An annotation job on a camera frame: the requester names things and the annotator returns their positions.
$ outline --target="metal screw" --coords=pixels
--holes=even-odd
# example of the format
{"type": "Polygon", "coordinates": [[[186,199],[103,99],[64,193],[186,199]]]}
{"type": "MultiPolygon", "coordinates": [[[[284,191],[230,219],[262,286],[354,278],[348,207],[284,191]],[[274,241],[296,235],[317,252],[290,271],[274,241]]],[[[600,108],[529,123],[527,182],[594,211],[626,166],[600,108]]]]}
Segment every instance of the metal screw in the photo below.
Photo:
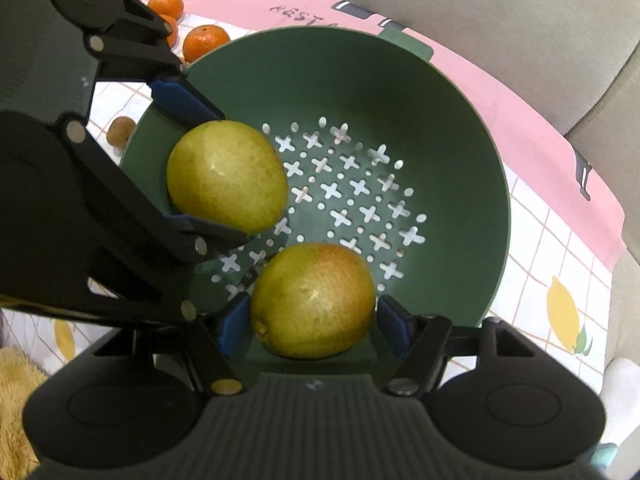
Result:
{"type": "Polygon", "coordinates": [[[386,389],[399,397],[409,397],[418,391],[420,386],[408,377],[397,377],[386,384],[386,389]]]}
{"type": "Polygon", "coordinates": [[[204,256],[205,254],[207,254],[207,243],[202,236],[196,236],[194,245],[196,247],[196,252],[200,256],[204,256]]]}
{"type": "Polygon", "coordinates": [[[211,391],[216,395],[236,395],[242,391],[242,383],[237,379],[218,379],[211,383],[211,391]]]}
{"type": "Polygon", "coordinates": [[[89,38],[89,46],[91,50],[102,52],[104,50],[104,41],[100,36],[92,36],[89,38]]]}
{"type": "Polygon", "coordinates": [[[86,131],[78,121],[69,121],[66,125],[66,136],[71,142],[80,144],[86,139],[86,131]]]}
{"type": "Polygon", "coordinates": [[[196,311],[196,307],[189,300],[184,300],[180,306],[180,311],[182,312],[182,317],[187,321],[193,321],[196,319],[198,313],[196,311]]]}

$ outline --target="orange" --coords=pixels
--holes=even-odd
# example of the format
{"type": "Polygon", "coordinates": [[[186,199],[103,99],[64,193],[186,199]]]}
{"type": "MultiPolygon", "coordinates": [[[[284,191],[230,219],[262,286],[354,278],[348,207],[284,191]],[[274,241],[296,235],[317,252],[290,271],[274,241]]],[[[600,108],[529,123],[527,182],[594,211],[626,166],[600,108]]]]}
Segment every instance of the orange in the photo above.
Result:
{"type": "Polygon", "coordinates": [[[149,0],[147,6],[158,14],[166,14],[177,20],[184,10],[182,0],[149,0]]]}
{"type": "Polygon", "coordinates": [[[171,25],[171,34],[167,36],[166,42],[169,44],[169,48],[173,48],[178,43],[178,24],[172,16],[167,14],[160,14],[160,17],[171,25]]]}
{"type": "Polygon", "coordinates": [[[193,63],[207,52],[231,41],[226,30],[217,25],[201,25],[194,28],[182,44],[182,55],[187,63],[193,63]]]}

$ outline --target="small round fruit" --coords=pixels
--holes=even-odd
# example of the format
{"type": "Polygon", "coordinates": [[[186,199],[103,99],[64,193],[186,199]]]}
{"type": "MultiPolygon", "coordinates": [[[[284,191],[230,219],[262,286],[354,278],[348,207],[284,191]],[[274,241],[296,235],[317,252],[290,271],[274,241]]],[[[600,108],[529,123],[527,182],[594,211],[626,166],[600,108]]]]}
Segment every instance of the small round fruit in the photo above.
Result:
{"type": "Polygon", "coordinates": [[[160,14],[160,17],[171,26],[171,34],[166,37],[169,48],[173,48],[178,43],[178,23],[168,14],[160,14]]]}
{"type": "Polygon", "coordinates": [[[217,25],[201,25],[194,28],[182,43],[182,55],[187,63],[231,41],[226,30],[217,25]]]}
{"type": "Polygon", "coordinates": [[[369,330],[376,291],[367,264],[340,245],[288,247],[258,277],[251,324],[264,346],[289,358],[349,349],[369,330]]]}
{"type": "Polygon", "coordinates": [[[146,4],[151,10],[158,14],[166,14],[177,20],[184,11],[184,2],[182,0],[149,0],[146,4]]]}
{"type": "Polygon", "coordinates": [[[169,155],[166,186],[183,213],[257,234],[282,216],[289,195],[282,161],[247,124],[211,121],[169,155]]]}
{"type": "Polygon", "coordinates": [[[126,116],[116,117],[107,130],[107,142],[115,148],[124,148],[135,129],[136,121],[133,119],[126,116]]]}

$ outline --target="ridged grip surface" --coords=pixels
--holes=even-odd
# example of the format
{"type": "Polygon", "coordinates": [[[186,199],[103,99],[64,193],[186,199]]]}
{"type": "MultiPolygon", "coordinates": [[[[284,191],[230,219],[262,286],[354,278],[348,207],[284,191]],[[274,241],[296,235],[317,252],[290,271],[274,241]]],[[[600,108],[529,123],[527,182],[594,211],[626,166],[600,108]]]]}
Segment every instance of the ridged grip surface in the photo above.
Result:
{"type": "Polygon", "coordinates": [[[449,444],[416,400],[380,393],[369,376],[264,374],[248,393],[210,401],[193,431],[154,460],[105,471],[44,463],[30,478],[597,480],[600,476],[583,462],[539,472],[484,464],[449,444]]]}

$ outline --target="cross-shaped hole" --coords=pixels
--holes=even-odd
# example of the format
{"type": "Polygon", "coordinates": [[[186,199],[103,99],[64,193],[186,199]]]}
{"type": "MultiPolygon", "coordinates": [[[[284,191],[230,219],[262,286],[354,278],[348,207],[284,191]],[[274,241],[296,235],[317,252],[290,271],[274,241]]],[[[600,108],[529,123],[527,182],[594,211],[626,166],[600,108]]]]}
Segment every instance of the cross-shaped hole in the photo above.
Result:
{"type": "Polygon", "coordinates": [[[355,196],[358,196],[360,193],[364,193],[365,195],[371,193],[369,188],[366,186],[366,183],[367,181],[364,179],[361,179],[359,182],[356,182],[355,180],[349,181],[349,184],[353,186],[353,194],[355,196]]]}
{"type": "Polygon", "coordinates": [[[336,198],[341,198],[342,197],[342,193],[340,191],[338,191],[338,184],[337,182],[332,183],[330,186],[327,184],[320,184],[320,187],[322,189],[324,189],[324,198],[325,199],[329,199],[332,196],[335,196],[336,198]]]}
{"type": "Polygon", "coordinates": [[[280,220],[276,224],[276,227],[273,230],[273,234],[279,235],[280,233],[284,233],[286,235],[290,235],[291,234],[291,227],[289,227],[287,225],[288,221],[289,221],[289,219],[287,217],[284,217],[282,220],[280,220]]]}
{"type": "Polygon", "coordinates": [[[317,158],[312,158],[311,162],[316,165],[316,173],[320,173],[321,171],[331,171],[333,168],[328,165],[329,159],[323,158],[322,160],[318,160],[317,158]]]}
{"type": "Polygon", "coordinates": [[[386,241],[386,233],[382,233],[380,236],[377,235],[369,235],[369,240],[373,242],[373,250],[379,251],[380,249],[391,248],[391,244],[386,241]]]}
{"type": "Polygon", "coordinates": [[[340,227],[342,224],[345,224],[345,225],[351,225],[351,220],[349,220],[349,219],[347,218],[347,210],[346,210],[346,209],[343,209],[343,210],[342,210],[342,211],[340,211],[340,212],[337,212],[336,210],[333,210],[333,209],[332,209],[332,210],[329,212],[329,214],[330,214],[332,217],[334,217],[334,219],[335,219],[334,226],[336,226],[336,227],[340,227]]]}
{"type": "Polygon", "coordinates": [[[348,170],[349,168],[355,168],[356,170],[360,169],[360,165],[356,162],[356,157],[354,155],[341,155],[340,160],[344,162],[345,170],[348,170]]]}
{"type": "Polygon", "coordinates": [[[396,176],[393,173],[389,173],[387,178],[379,177],[378,182],[382,184],[382,191],[395,191],[396,189],[399,189],[400,186],[394,182],[395,179],[396,176]]]}
{"type": "Polygon", "coordinates": [[[376,166],[379,162],[382,162],[382,164],[388,164],[391,159],[388,155],[385,155],[385,152],[386,144],[380,144],[380,147],[377,150],[367,150],[367,155],[371,157],[371,165],[376,166]]]}
{"type": "Polygon", "coordinates": [[[335,137],[336,144],[340,144],[343,141],[347,144],[351,142],[351,137],[347,135],[347,130],[343,130],[342,128],[337,128],[336,126],[332,126],[330,131],[332,135],[335,137]]]}
{"type": "Polygon", "coordinates": [[[278,151],[283,153],[287,150],[295,152],[296,149],[291,145],[291,136],[286,136],[284,139],[281,136],[276,136],[276,142],[280,145],[278,151]]]}
{"type": "Polygon", "coordinates": [[[230,270],[238,272],[238,270],[240,270],[240,266],[236,263],[237,259],[237,254],[232,254],[231,256],[220,256],[220,261],[222,262],[222,272],[229,272],[230,270]]]}
{"type": "Polygon", "coordinates": [[[304,171],[300,170],[300,161],[299,160],[297,160],[293,164],[291,164],[289,162],[284,162],[283,166],[285,168],[287,168],[287,176],[304,175],[305,174],[304,171]]]}
{"type": "Polygon", "coordinates": [[[357,238],[352,238],[351,240],[347,240],[346,238],[340,239],[340,245],[347,247],[348,249],[351,249],[352,251],[355,251],[358,254],[362,254],[362,249],[359,248],[356,245],[356,243],[358,243],[357,238]]]}
{"type": "Polygon", "coordinates": [[[302,134],[302,138],[306,140],[306,148],[308,150],[311,148],[322,148],[322,143],[318,140],[318,132],[314,132],[313,135],[305,132],[302,134]]]}
{"type": "Polygon", "coordinates": [[[398,270],[398,262],[391,262],[390,264],[382,263],[380,264],[380,269],[385,271],[385,280],[391,277],[404,278],[404,272],[398,270]]]}
{"type": "Polygon", "coordinates": [[[262,250],[259,253],[256,253],[255,251],[249,251],[249,256],[254,261],[255,266],[265,259],[265,257],[267,256],[267,251],[262,250]]]}
{"type": "Polygon", "coordinates": [[[411,242],[415,242],[417,244],[424,243],[424,236],[420,236],[418,234],[418,228],[416,226],[413,226],[408,231],[399,230],[398,234],[404,238],[404,242],[402,242],[404,246],[411,244],[411,242]]]}
{"type": "Polygon", "coordinates": [[[298,189],[297,187],[292,187],[291,192],[296,196],[296,204],[299,204],[303,200],[305,202],[311,202],[313,197],[309,195],[308,186],[303,187],[302,189],[298,189]]]}
{"type": "Polygon", "coordinates": [[[389,209],[391,209],[392,211],[391,213],[392,218],[398,218],[399,216],[407,217],[411,214],[411,211],[404,208],[404,206],[406,205],[406,202],[404,200],[401,200],[400,202],[398,202],[397,205],[393,205],[393,204],[387,204],[387,205],[389,209]]]}
{"type": "Polygon", "coordinates": [[[361,205],[359,211],[364,215],[365,224],[368,224],[371,220],[380,222],[380,216],[376,214],[376,206],[364,207],[361,205]]]}

